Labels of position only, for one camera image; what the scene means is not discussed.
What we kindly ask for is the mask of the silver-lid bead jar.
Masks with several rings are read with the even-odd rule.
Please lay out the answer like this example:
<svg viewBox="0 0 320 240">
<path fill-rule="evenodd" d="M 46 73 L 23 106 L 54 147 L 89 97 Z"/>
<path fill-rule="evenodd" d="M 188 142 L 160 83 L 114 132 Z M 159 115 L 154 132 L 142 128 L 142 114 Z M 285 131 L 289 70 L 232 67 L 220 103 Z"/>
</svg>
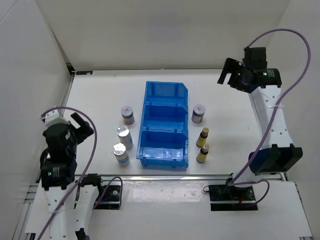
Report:
<svg viewBox="0 0 320 240">
<path fill-rule="evenodd" d="M 115 144 L 112 148 L 112 152 L 120 165 L 127 166 L 130 163 L 126 146 L 123 143 Z"/>
<path fill-rule="evenodd" d="M 124 144 L 128 150 L 130 150 L 134 146 L 130 129 L 127 126 L 125 125 L 119 126 L 117 128 L 116 133 L 120 142 Z"/>
</svg>

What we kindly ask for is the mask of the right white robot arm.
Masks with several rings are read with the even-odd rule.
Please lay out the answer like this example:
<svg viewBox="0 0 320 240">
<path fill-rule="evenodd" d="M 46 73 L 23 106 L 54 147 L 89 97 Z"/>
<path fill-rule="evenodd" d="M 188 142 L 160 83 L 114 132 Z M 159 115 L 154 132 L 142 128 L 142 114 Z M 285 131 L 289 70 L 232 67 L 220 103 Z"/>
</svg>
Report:
<svg viewBox="0 0 320 240">
<path fill-rule="evenodd" d="M 268 175 L 287 172 L 303 156 L 302 148 L 294 145 L 286 125 L 280 72 L 266 66 L 266 62 L 259 62 L 247 67 L 238 60 L 227 58 L 217 81 L 223 84 L 230 74 L 228 85 L 248 94 L 261 132 L 261 141 L 249 154 L 248 162 L 226 181 L 224 193 L 230 200 L 238 199 L 243 188 Z"/>
</svg>

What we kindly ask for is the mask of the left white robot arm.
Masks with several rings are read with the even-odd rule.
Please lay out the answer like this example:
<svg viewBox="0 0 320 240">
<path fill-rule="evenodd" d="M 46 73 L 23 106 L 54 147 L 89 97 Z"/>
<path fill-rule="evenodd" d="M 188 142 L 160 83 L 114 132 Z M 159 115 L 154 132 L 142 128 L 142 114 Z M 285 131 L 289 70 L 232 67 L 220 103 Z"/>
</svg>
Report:
<svg viewBox="0 0 320 240">
<path fill-rule="evenodd" d="M 40 177 L 50 214 L 50 221 L 44 227 L 50 240 L 90 239 L 88 228 L 93 207 L 105 194 L 98 174 L 75 179 L 77 147 L 94 130 L 76 112 L 71 118 L 79 127 L 74 127 L 58 110 L 48 112 L 43 118 L 47 156 L 40 165 Z"/>
</svg>

